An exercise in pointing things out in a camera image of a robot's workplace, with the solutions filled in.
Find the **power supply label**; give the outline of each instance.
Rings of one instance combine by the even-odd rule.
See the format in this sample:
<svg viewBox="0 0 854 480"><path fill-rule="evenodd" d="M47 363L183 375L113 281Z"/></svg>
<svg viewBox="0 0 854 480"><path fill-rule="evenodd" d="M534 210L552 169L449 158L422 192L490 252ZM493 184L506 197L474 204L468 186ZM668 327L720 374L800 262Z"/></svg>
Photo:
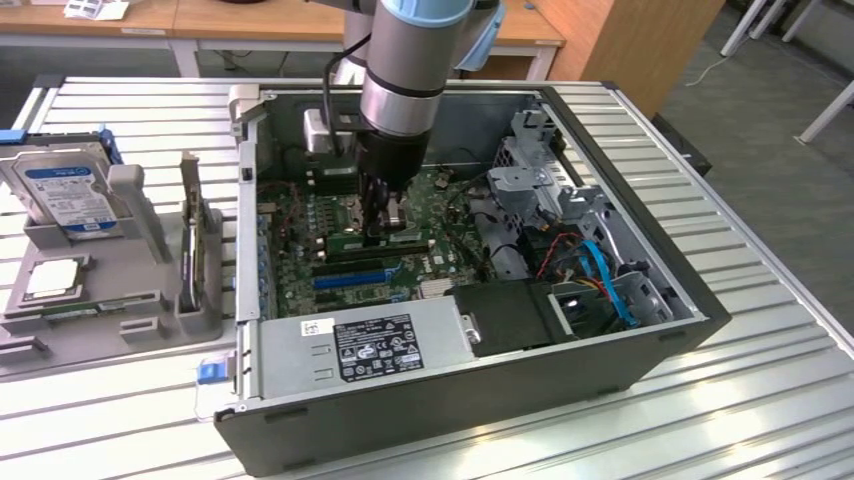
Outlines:
<svg viewBox="0 0 854 480"><path fill-rule="evenodd" d="M117 226L117 215L89 167L30 169L25 174L31 193L66 230L98 232Z"/></svg>
<svg viewBox="0 0 854 480"><path fill-rule="evenodd" d="M336 346L346 382L425 368L409 315L336 325Z"/></svg>

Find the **white sticker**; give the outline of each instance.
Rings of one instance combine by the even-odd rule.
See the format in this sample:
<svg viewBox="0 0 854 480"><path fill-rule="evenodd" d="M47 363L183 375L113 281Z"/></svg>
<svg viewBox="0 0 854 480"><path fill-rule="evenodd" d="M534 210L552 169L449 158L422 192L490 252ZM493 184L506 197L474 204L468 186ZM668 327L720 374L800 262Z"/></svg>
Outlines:
<svg viewBox="0 0 854 480"><path fill-rule="evenodd" d="M310 337L312 335L325 335L328 333L333 333L333 327L336 326L334 318L320 318L317 320L305 320L301 322L301 330L304 332L304 337Z"/></svg>
<svg viewBox="0 0 854 480"><path fill-rule="evenodd" d="M123 28L122 33L130 33L131 35L166 35L166 30L158 30L157 28Z"/></svg>
<svg viewBox="0 0 854 480"><path fill-rule="evenodd" d="M418 353L412 355L404 355L401 357L401 363L418 362L422 359L422 356Z"/></svg>
<svg viewBox="0 0 854 480"><path fill-rule="evenodd" d="M35 168L25 177L66 230L83 234L117 226L117 214L107 197L95 191L101 185L89 167Z"/></svg>

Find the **warning label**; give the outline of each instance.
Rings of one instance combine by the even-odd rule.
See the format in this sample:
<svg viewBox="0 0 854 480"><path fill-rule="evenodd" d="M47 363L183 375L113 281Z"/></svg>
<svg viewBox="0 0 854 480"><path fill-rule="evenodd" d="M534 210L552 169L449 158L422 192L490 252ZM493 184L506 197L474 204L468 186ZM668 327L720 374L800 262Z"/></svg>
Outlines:
<svg viewBox="0 0 854 480"><path fill-rule="evenodd" d="M346 382L425 368L409 315L336 325L336 345Z"/></svg>

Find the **robotic arm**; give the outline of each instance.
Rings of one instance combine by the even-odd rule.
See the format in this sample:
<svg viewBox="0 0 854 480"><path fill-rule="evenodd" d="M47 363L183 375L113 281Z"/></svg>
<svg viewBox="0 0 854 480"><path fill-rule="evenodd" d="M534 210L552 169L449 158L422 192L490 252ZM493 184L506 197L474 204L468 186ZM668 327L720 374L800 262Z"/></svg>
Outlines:
<svg viewBox="0 0 854 480"><path fill-rule="evenodd" d="M348 10L346 51L366 68L365 128L356 131L352 148L372 245L380 241L382 212L393 198L401 201L421 170L449 72L484 66L505 7L501 0L316 1ZM338 118L324 121L336 135Z"/></svg>

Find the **yellow wire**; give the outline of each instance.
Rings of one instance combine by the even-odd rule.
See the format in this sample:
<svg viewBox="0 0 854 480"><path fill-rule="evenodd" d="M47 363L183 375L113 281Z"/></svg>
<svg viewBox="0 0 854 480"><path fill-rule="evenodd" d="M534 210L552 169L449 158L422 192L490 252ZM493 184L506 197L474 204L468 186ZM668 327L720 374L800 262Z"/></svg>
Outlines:
<svg viewBox="0 0 854 480"><path fill-rule="evenodd" d="M582 280L581 278L576 279L576 283L581 283L582 285L588 285L590 288L596 289L597 291L600 290L600 287L597 286L596 283L589 282L588 280Z"/></svg>

